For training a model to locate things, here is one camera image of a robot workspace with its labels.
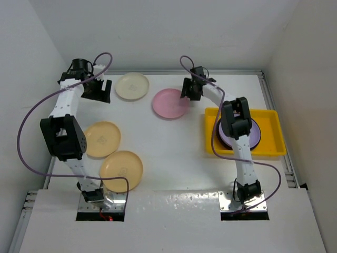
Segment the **pink plate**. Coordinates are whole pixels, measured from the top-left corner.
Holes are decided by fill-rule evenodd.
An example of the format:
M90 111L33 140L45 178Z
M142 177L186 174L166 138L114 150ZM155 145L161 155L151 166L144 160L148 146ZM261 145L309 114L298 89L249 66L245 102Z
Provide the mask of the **pink plate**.
M166 119L177 119L184 115L189 108L189 99L180 98L181 91L165 89L159 91L152 100L153 110Z

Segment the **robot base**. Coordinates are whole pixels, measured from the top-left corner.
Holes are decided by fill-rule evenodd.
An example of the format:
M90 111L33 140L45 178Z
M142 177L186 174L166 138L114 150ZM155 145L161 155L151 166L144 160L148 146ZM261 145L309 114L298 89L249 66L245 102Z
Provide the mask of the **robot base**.
M104 189L104 197L103 203L87 203L81 195L76 221L124 221L126 193L116 193Z
M221 220L269 220L266 202L262 202L257 207L248 212L232 214L242 210L242 208L251 207L265 199L264 192L261 195L246 201L243 205L233 200L232 191L219 191L219 204Z

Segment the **plastic tray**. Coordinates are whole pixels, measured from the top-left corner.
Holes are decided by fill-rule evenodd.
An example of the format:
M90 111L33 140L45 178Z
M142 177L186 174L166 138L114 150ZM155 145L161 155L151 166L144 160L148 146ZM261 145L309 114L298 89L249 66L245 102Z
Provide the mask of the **plastic tray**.
M205 110L206 151L211 154L213 154L211 137L217 111L218 108L206 108ZM252 155L273 157L285 155L286 148L277 112L274 110L250 110L250 112L252 119L261 129L261 141L252 150ZM214 138L214 147L219 154L233 154L233 150L225 148L217 137Z

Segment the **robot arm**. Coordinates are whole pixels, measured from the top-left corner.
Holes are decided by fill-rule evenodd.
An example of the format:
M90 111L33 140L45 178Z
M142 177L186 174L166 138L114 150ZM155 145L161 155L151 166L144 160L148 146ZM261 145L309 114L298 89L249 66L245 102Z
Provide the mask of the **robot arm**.
M90 73L87 60L74 59L72 69L64 72L59 81L60 89L66 91L59 94L56 105L47 119L40 121L40 127L52 156L64 161L71 171L77 175L91 175L86 169L86 138L76 120L76 112L80 97L110 102L111 81L105 80L104 75L98 76L94 81L73 88L69 86L83 81ZM100 72L105 66L93 67L93 72ZM78 188L86 202L98 203L104 201L101 181L78 178Z
M203 68L195 67L192 73L206 78ZM187 96L191 100L200 100L204 96L220 106L222 92L210 84L206 84L198 77L185 78L181 97ZM249 146L249 134L252 127L248 102L246 98L236 98L225 93L224 103L221 108L221 126L227 137L229 137L234 157L241 160L252 160ZM253 163L235 161L237 170L237 196L241 203L261 194L260 182L254 171Z

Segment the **purple plate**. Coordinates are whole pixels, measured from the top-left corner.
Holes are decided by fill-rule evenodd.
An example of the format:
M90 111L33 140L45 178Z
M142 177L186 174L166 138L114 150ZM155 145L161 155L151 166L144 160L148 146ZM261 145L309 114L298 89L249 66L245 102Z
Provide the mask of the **purple plate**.
M222 131L221 128L221 120L217 123L216 126L216 136L221 142L222 145L224 145L226 148L232 150L232 145L230 142L230 139L225 135L225 133ZM249 134L249 146L251 147L251 150L256 148L256 146L261 141L261 130L260 127L257 125L257 123L252 119L252 128L251 133Z

